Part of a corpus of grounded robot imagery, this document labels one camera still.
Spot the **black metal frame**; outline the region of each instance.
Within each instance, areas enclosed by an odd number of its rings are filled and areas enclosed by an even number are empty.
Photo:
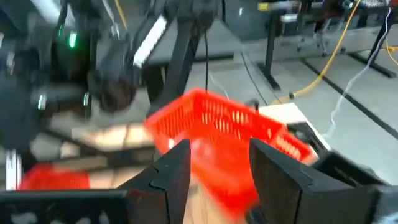
[[[266,223],[377,223],[398,208],[397,186],[336,152],[309,167],[252,139],[249,158]]]
[[[266,60],[264,63],[258,63],[257,66],[259,70],[262,72],[264,77],[269,82],[271,88],[276,91],[280,90],[279,84],[276,82],[275,78],[271,74],[271,66],[272,59],[274,57],[274,46],[275,46],[275,38],[277,32],[277,25],[279,23],[279,14],[276,12],[271,12],[269,16],[269,29],[268,29],[268,39],[267,39],[267,52],[266,52]]]

